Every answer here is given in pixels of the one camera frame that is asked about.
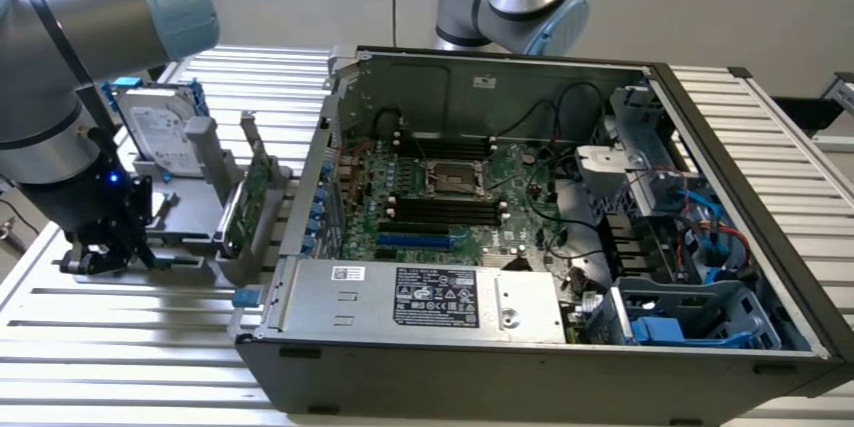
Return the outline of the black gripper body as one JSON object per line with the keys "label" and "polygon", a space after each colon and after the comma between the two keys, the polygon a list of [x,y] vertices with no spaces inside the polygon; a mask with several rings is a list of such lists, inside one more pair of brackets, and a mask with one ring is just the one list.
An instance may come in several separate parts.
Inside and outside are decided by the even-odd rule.
{"label": "black gripper body", "polygon": [[152,179],[118,165],[92,165],[48,184],[23,183],[20,190],[47,218],[84,245],[119,250],[146,247],[152,219]]}

